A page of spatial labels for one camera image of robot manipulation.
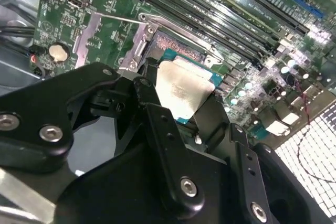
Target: perforated metal panel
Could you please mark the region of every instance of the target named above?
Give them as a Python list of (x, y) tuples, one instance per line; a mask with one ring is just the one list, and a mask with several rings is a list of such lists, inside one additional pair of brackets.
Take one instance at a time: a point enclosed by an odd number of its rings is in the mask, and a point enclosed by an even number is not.
[(327, 108), (308, 128), (304, 127), (276, 152), (327, 216), (336, 222), (336, 105)]

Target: screw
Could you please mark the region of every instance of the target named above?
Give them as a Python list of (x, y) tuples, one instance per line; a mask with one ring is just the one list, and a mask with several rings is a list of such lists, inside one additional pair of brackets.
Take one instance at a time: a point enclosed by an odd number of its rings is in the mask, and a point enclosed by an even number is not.
[(104, 73), (104, 74), (107, 74), (108, 76), (111, 76), (111, 75), (112, 75), (112, 72), (111, 72), (110, 70), (108, 70), (108, 69), (104, 69), (104, 70), (103, 70), (103, 73)]
[(47, 142), (58, 142), (63, 137), (63, 131), (57, 126), (44, 126), (40, 130), (40, 137)]
[(0, 115), (0, 131), (12, 131), (20, 125), (20, 120), (15, 115)]
[(242, 128), (239, 127), (238, 125), (236, 125), (236, 129), (237, 129), (237, 131), (238, 131), (239, 133), (242, 133), (242, 132), (243, 132)]
[(145, 78), (141, 78), (140, 82), (144, 85), (146, 85), (147, 87), (151, 86), (151, 83), (149, 82), (149, 80), (145, 79)]
[(251, 209), (253, 214), (257, 217), (258, 220), (260, 220), (262, 223), (267, 222), (267, 216), (265, 211), (259, 206), (257, 203), (252, 202)]
[(181, 189), (189, 197), (195, 197), (197, 194), (195, 183), (188, 178), (183, 178), (181, 180)]
[(271, 150), (270, 147), (268, 147), (268, 146), (265, 146), (265, 150), (266, 150), (266, 152), (268, 152), (268, 153), (271, 153), (271, 152), (272, 152), (272, 150)]
[(124, 58), (120, 58), (120, 59), (118, 60), (118, 64), (121, 65), (123, 61), (124, 61)]
[(150, 34), (153, 34), (153, 33), (155, 33), (155, 28), (152, 27), (152, 26), (150, 26), (150, 27), (148, 27), (147, 31), (148, 31)]
[(142, 21), (145, 21), (145, 20), (146, 20), (146, 16), (145, 16), (144, 14), (141, 14), (141, 15), (139, 16), (139, 18), (140, 18), (140, 20), (142, 20)]

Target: screw hole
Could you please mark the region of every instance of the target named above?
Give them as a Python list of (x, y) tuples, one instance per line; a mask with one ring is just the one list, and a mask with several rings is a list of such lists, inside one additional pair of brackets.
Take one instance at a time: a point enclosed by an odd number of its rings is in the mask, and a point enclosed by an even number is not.
[(255, 175), (256, 175), (255, 171), (252, 170), (251, 168), (249, 168), (248, 171), (251, 173), (252, 176), (255, 176)]
[(168, 122), (168, 118), (166, 118), (164, 115), (161, 116), (161, 119), (163, 122)]
[(167, 134), (167, 138), (169, 139), (169, 140), (175, 140), (175, 137), (174, 137), (174, 135), (172, 134), (172, 133), (168, 133)]

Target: capacitor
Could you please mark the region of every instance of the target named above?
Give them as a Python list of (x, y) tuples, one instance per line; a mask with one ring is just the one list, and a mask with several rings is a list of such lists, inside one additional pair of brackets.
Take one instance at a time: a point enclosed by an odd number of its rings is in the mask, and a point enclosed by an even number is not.
[(230, 112), (231, 108), (230, 108), (230, 105), (227, 104), (227, 103), (224, 103), (224, 110), (226, 113)]
[(251, 105), (253, 111), (257, 112), (259, 110), (259, 104), (257, 102), (251, 101), (250, 105)]
[(291, 73), (287, 73), (287, 74), (284, 74), (282, 77), (288, 85), (290, 85), (291, 87), (295, 86), (296, 79), (294, 75), (292, 75)]
[(282, 97), (284, 97), (287, 94), (286, 90), (283, 87), (278, 87), (278, 91)]
[(303, 68), (296, 66), (295, 69), (297, 70), (298, 74), (302, 76), (303, 79), (308, 79), (309, 74)]
[(259, 123), (259, 119), (258, 119), (258, 117), (256, 117), (255, 115), (252, 115), (252, 116), (251, 116), (251, 121), (253, 122), (254, 125), (256, 125), (256, 124)]
[(282, 62), (278, 65), (278, 68), (280, 69), (281, 73), (288, 73), (289, 72), (289, 67)]
[(279, 93), (278, 90), (273, 92), (273, 97), (277, 100), (280, 101), (281, 100), (281, 94)]
[(292, 68), (296, 65), (296, 61), (293, 60), (290, 56), (285, 56), (284, 62), (289, 68)]
[(231, 105), (237, 105), (237, 103), (238, 103), (238, 99), (236, 98), (235, 95), (231, 95), (231, 96), (229, 97), (229, 101), (230, 101), (230, 104), (231, 104)]
[(253, 88), (253, 84), (249, 80), (244, 80), (243, 85), (244, 85), (244, 88), (247, 90), (250, 90), (251, 88)]
[(236, 89), (236, 93), (237, 93), (237, 95), (238, 95), (239, 97), (244, 97), (244, 96), (246, 96), (246, 91), (245, 91), (243, 88), (241, 88), (241, 87), (239, 87), (239, 88)]

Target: motherboard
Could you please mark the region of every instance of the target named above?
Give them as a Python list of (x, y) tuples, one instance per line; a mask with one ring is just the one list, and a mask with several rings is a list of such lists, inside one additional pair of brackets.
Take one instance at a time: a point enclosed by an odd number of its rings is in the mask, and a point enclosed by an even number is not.
[(220, 76), (229, 119), (261, 140), (323, 92), (335, 25), (336, 0), (40, 0), (32, 53), (52, 77), (95, 61), (137, 72), (173, 50)]

